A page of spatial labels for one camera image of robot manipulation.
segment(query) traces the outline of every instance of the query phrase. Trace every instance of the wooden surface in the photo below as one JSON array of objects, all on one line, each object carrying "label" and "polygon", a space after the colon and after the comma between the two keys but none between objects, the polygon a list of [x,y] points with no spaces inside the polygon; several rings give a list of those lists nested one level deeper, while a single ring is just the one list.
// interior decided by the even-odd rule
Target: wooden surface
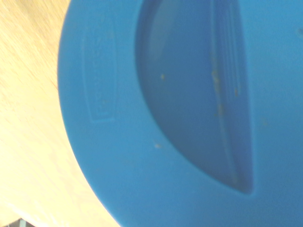
[{"label": "wooden surface", "polygon": [[37,227],[114,227],[62,122],[56,68],[68,3],[0,0],[0,213]]},{"label": "wooden surface", "polygon": [[0,205],[0,226],[7,226],[19,219],[19,215]]}]

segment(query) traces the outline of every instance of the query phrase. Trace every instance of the blue lid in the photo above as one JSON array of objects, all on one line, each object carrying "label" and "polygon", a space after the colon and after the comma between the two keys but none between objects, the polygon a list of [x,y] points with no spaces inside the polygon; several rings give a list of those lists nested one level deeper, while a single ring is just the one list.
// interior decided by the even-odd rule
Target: blue lid
[{"label": "blue lid", "polygon": [[303,226],[303,2],[72,0],[65,128],[125,227]]}]

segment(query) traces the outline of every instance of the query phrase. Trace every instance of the light wood grain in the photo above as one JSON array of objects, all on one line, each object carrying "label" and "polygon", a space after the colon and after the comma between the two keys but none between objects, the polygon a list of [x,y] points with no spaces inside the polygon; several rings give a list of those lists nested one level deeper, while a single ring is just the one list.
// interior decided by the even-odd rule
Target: light wood grain
[{"label": "light wood grain", "polygon": [[8,224],[17,221],[20,216],[5,206],[0,205],[0,227],[7,226]]},{"label": "light wood grain", "polygon": [[62,122],[56,69],[68,3],[0,0],[0,206],[37,227],[114,227]]}]

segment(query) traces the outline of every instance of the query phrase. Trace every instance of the dust speck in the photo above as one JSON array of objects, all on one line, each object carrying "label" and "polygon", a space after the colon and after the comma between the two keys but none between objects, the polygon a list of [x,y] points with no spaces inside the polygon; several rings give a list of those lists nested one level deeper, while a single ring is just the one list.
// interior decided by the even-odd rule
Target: dust speck
[{"label": "dust speck", "polygon": [[298,28],[298,29],[297,29],[297,34],[298,34],[298,36],[299,36],[300,38],[303,39],[303,28]]},{"label": "dust speck", "polygon": [[159,143],[156,143],[156,144],[155,144],[155,148],[156,148],[156,149],[160,149],[160,148],[162,148],[162,145],[159,144]]}]

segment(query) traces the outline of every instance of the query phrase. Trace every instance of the blue plastic surface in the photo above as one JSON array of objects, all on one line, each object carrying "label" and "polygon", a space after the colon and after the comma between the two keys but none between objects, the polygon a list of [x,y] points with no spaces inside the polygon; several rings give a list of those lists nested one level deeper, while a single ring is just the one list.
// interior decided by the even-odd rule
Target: blue plastic surface
[{"label": "blue plastic surface", "polygon": [[65,128],[124,227],[303,226],[303,2],[72,0]]}]

